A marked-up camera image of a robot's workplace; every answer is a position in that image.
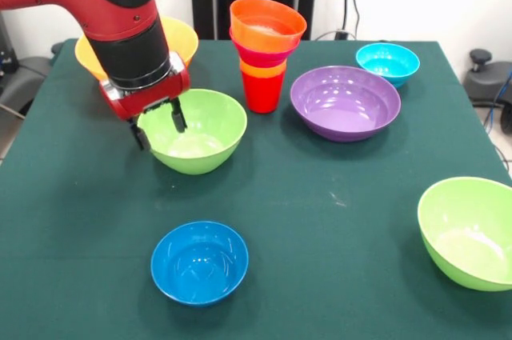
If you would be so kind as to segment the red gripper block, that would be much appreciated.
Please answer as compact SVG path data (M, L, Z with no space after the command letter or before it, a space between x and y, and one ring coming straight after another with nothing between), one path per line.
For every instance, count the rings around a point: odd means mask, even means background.
M140 150L150 150L150 143L145 132L137 126L135 117L170 101L175 129L184 133L187 124L178 97L190 89L186 64L175 51L170 52L161 68L145 78L152 82L148 86L135 88L121 88L110 79L102 80L99 84L101 94L113 112L121 120L128 122Z

